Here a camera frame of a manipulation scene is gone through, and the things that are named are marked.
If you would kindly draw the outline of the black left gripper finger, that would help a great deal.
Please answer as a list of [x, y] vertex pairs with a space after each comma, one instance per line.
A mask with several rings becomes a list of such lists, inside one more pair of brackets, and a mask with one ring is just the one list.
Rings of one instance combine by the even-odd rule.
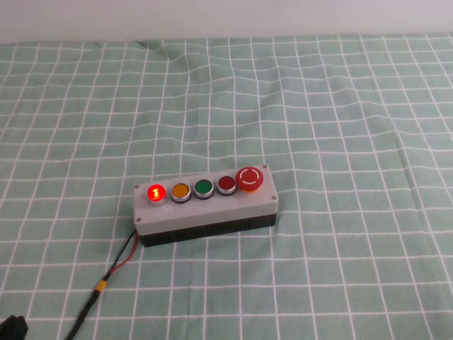
[[0, 340], [24, 340], [27, 333], [24, 316], [11, 315], [0, 324]]

